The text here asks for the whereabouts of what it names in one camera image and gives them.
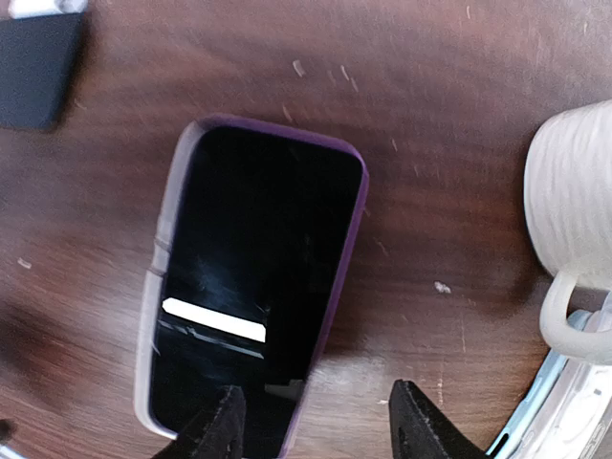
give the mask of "wooden table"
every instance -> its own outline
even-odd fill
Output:
[[[91,3],[61,124],[0,130],[0,414],[19,426],[15,448],[146,458],[164,445],[132,408],[142,280],[177,137],[212,112],[345,139],[371,173],[291,457],[390,458],[384,401],[399,378],[486,447],[547,351],[527,147],[555,113],[612,97],[612,7]]]

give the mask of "scratch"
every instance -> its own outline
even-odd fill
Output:
[[[24,267],[26,270],[31,270],[32,269],[32,263],[30,263],[29,261],[24,260],[23,258],[19,258],[17,260],[17,263]]]
[[[463,320],[463,309],[461,310],[461,344],[463,345],[463,353],[466,353],[466,324]]]
[[[389,256],[389,251],[386,249],[384,244],[379,239],[374,238],[374,243],[381,248],[381,251],[384,254],[384,256],[386,257]]]
[[[436,280],[433,283],[433,286],[435,287],[436,292],[438,292],[439,294],[450,295],[452,293],[450,287],[444,282],[440,282],[439,280]]]
[[[73,100],[73,103],[75,105],[75,107],[80,108],[81,110],[87,110],[87,107],[85,105],[83,105],[82,103],[80,103],[78,100]]]
[[[140,120],[140,121],[141,121],[143,124],[145,124],[145,123],[146,123],[146,119],[145,119],[144,114],[142,113],[142,111],[141,111],[141,110],[138,110],[138,111],[136,112],[136,114],[138,115],[139,120]]]
[[[287,110],[287,107],[285,106],[284,103],[283,103],[283,113],[285,114],[285,118],[287,119],[288,122],[294,122],[294,119],[291,117],[291,114],[289,113],[289,110]]]
[[[297,73],[298,77],[302,78],[306,75],[306,72],[304,71],[304,68],[302,67],[302,63],[299,61],[299,59],[294,60],[293,66],[294,66],[294,70]]]
[[[438,404],[444,406],[444,361],[440,367],[440,378],[438,379]]]
[[[542,59],[543,52],[544,52],[544,49],[542,48],[542,37],[539,36],[537,38],[537,51],[535,52],[535,68],[536,69],[539,67],[539,62]]]
[[[342,71],[342,74],[344,75],[344,79],[346,79],[347,81],[349,81],[351,78],[350,76],[348,76],[348,74],[346,73],[346,69],[344,68],[343,65],[340,65],[340,70]]]
[[[331,70],[327,71],[327,76],[329,77],[330,81],[334,83],[334,86],[336,86],[336,79],[334,78],[334,74],[332,73]]]

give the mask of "debris speck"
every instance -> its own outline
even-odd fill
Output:
[[[336,86],[336,79],[334,78],[334,74],[331,70],[327,71],[327,76],[329,77],[329,80],[334,84],[334,86]]]
[[[306,72],[304,71],[302,63],[299,61],[299,59],[294,60],[293,66],[298,77],[302,78],[306,75]]]
[[[19,258],[17,260],[17,263],[19,264],[19,266],[24,267],[26,270],[31,270],[32,269],[32,263],[30,263],[29,261],[24,260],[23,258]]]
[[[289,110],[287,110],[287,107],[285,106],[284,103],[283,103],[283,114],[285,115],[285,118],[287,119],[288,122],[294,122],[294,119],[291,117],[291,114],[289,113]]]
[[[435,287],[436,292],[442,295],[450,295],[450,293],[452,292],[452,290],[447,284],[440,282],[439,280],[436,280],[433,283],[433,286]]]
[[[342,74],[344,75],[344,79],[349,81],[351,79],[350,76],[348,76],[348,73],[346,72],[346,69],[344,68],[343,65],[340,65],[340,71],[342,72]]]
[[[384,256],[386,256],[386,257],[389,256],[389,251],[386,249],[384,244],[379,239],[374,238],[374,243],[381,248],[382,254]]]

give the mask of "white crumb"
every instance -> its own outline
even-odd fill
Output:
[[[436,280],[433,283],[433,286],[435,287],[436,292],[438,292],[439,294],[449,295],[450,293],[452,293],[450,287],[447,284],[440,282],[439,280]]]

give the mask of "black object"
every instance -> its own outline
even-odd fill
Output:
[[[0,126],[49,128],[65,99],[83,13],[0,21]]]
[[[242,459],[245,415],[240,387],[224,387],[153,459]]]
[[[394,459],[485,459],[412,381],[397,380],[389,400]]]

